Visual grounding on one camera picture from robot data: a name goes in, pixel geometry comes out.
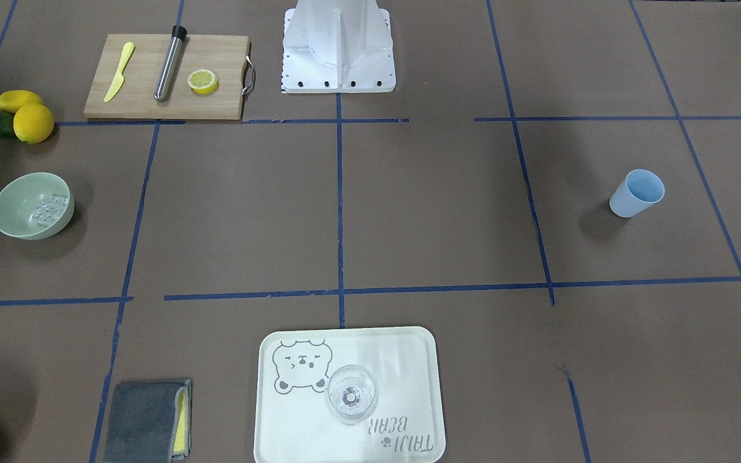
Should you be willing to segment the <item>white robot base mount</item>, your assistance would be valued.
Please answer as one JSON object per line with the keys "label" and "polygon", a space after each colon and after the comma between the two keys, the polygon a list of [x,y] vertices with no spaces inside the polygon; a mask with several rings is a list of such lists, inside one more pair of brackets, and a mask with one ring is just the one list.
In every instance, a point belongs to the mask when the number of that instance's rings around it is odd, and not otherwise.
{"label": "white robot base mount", "polygon": [[299,1],[284,13],[282,46],[286,94],[396,88],[390,15],[376,1]]}

